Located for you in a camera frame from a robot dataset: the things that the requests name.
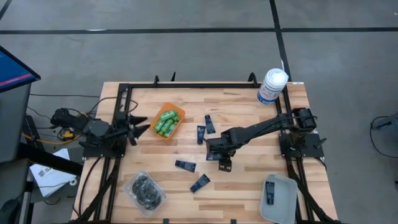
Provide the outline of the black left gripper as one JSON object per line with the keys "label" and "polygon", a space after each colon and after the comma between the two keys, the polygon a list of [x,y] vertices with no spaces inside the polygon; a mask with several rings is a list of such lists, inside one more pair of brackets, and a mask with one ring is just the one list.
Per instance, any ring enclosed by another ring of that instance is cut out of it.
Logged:
{"label": "black left gripper", "polygon": [[135,126],[135,124],[142,123],[147,119],[148,117],[145,116],[133,116],[131,114],[117,111],[113,116],[113,126],[117,131],[121,131],[127,136],[130,145],[136,146],[136,139],[138,139],[147,129],[149,129],[150,125],[145,124],[142,126]]}

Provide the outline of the grey plastic bin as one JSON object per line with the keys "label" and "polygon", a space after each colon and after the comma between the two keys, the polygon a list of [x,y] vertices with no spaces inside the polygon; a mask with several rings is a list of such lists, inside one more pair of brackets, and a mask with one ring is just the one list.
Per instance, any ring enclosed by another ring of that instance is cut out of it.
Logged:
{"label": "grey plastic bin", "polygon": [[[273,205],[267,204],[266,181],[275,183]],[[297,191],[297,183],[293,179],[269,174],[262,184],[262,195],[258,208],[261,217],[278,224],[294,224]]]}

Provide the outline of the orange plastic bin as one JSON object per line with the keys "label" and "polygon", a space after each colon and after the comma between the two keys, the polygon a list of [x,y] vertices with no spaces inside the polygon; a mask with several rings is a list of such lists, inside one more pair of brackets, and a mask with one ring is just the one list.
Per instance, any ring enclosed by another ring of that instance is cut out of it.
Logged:
{"label": "orange plastic bin", "polygon": [[[164,136],[164,135],[160,135],[159,134],[160,130],[156,131],[155,127],[156,127],[157,123],[160,121],[161,115],[168,111],[177,111],[177,115],[180,117],[180,120],[175,125],[175,128],[173,129],[173,131],[168,136]],[[161,139],[163,141],[169,141],[174,137],[174,135],[178,131],[179,127],[181,127],[182,123],[184,122],[185,115],[186,115],[186,112],[184,109],[182,109],[181,107],[179,107],[171,102],[166,102],[158,110],[157,114],[152,118],[152,121],[150,122],[149,129],[152,131],[153,135],[156,136],[158,139]]]}

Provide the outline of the computer monitor blue screen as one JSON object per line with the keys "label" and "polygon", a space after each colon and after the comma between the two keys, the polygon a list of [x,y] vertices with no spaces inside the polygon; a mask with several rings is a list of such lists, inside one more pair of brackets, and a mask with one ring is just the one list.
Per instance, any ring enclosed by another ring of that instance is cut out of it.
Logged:
{"label": "computer monitor blue screen", "polygon": [[39,81],[41,76],[0,45],[0,93]]}

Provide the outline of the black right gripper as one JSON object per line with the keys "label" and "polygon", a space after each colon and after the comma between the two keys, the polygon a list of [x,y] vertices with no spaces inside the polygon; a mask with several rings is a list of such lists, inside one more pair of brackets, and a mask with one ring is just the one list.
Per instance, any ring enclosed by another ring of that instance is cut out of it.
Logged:
{"label": "black right gripper", "polygon": [[[227,129],[218,138],[205,139],[207,153],[233,156],[237,149],[244,145],[244,128],[235,127]],[[229,157],[218,161],[218,170],[231,172],[232,161]]]}

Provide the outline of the white paper booklet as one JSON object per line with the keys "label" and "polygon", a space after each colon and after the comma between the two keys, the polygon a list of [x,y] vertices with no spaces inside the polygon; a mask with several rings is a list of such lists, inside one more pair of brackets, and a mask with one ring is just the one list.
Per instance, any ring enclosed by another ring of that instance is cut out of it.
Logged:
{"label": "white paper booklet", "polygon": [[52,195],[64,185],[69,184],[70,180],[76,179],[76,175],[39,164],[31,165],[30,171],[43,197]]}

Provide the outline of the black item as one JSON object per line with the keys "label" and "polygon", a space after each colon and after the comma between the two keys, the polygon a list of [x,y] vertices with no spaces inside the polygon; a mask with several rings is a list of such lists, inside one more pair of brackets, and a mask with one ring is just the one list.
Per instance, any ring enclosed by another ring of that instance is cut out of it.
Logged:
{"label": "black item", "polygon": [[146,175],[140,175],[132,185],[132,191],[143,190],[148,184],[148,177]]}
{"label": "black item", "polygon": [[146,210],[155,210],[161,203],[162,197],[160,195],[153,195],[150,198],[146,198],[144,207]]}
{"label": "black item", "polygon": [[153,195],[159,195],[158,190],[153,186],[147,187],[147,198],[150,198]]}
{"label": "black item", "polygon": [[139,200],[145,200],[147,198],[147,185],[146,184],[134,184],[132,186],[132,192]]}

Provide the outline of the grey cabinet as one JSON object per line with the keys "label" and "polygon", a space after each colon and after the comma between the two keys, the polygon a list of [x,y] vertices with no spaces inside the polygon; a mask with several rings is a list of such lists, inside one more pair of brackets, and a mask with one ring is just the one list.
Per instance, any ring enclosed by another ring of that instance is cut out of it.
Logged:
{"label": "grey cabinet", "polygon": [[31,84],[0,93],[0,163],[17,157]]}

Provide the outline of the clear plastic bin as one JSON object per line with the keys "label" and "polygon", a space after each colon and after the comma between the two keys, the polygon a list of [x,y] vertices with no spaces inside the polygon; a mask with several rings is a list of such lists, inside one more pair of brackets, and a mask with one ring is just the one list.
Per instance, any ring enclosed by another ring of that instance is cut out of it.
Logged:
{"label": "clear plastic bin", "polygon": [[[147,186],[153,186],[158,190],[159,195],[162,197],[162,201],[160,203],[160,205],[155,209],[155,210],[146,210],[146,208],[144,207],[144,204],[141,200],[137,199],[137,197],[134,195],[134,193],[132,192],[132,185],[133,183],[136,181],[136,179],[140,176],[140,175],[146,175],[148,177],[148,184]],[[124,185],[123,185],[123,190],[124,192],[127,194],[127,196],[130,198],[130,200],[133,202],[133,204],[137,207],[137,209],[140,211],[140,213],[142,214],[143,217],[145,218],[150,218],[151,216],[153,216],[153,214],[165,203],[165,201],[167,200],[167,196],[165,194],[165,192],[161,189],[161,187],[158,185],[158,183],[146,172],[143,170],[140,170],[138,173],[136,173],[132,179],[130,179],[129,181],[127,181]]]}

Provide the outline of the black support beam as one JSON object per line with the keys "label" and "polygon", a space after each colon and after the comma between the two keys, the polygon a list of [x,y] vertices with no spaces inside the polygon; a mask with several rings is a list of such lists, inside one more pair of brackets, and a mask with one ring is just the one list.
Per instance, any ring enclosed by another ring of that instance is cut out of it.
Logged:
{"label": "black support beam", "polygon": [[81,176],[83,171],[83,166],[79,163],[55,156],[49,152],[41,151],[25,143],[19,144],[17,156],[21,159],[28,159],[34,164],[53,168],[68,174]]}

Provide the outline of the white wipes canister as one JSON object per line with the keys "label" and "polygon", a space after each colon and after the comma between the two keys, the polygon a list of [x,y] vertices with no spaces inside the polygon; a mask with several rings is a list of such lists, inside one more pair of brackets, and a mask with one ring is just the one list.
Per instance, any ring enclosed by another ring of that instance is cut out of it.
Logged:
{"label": "white wipes canister", "polygon": [[285,88],[289,76],[279,68],[270,69],[259,87],[257,100],[263,105],[270,105],[279,97]]}

